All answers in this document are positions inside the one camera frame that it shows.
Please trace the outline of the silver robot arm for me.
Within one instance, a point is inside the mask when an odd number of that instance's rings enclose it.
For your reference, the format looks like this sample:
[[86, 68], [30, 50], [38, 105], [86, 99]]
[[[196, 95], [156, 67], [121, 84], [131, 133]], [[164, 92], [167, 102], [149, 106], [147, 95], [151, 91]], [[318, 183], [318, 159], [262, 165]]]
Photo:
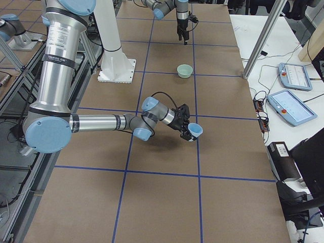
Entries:
[[68, 108], [69, 89], [75, 68], [80, 35], [94, 15], [103, 57], [99, 81], [130, 83], [136, 60], [122, 51], [112, 1], [47, 1], [45, 22], [49, 26], [37, 100], [29, 107], [23, 123], [27, 144], [40, 153], [63, 149], [71, 135], [83, 131], [126, 131], [147, 141], [157, 122], [179, 131], [181, 138], [196, 140], [203, 129], [191, 123], [187, 105], [168, 108], [153, 96], [142, 104], [140, 116], [78, 115]]
[[176, 9], [177, 34], [179, 40], [184, 40], [184, 45], [188, 44], [189, 31], [187, 30], [189, 21], [188, 0], [143, 0], [142, 4], [153, 11], [157, 20], [163, 19], [173, 9]]

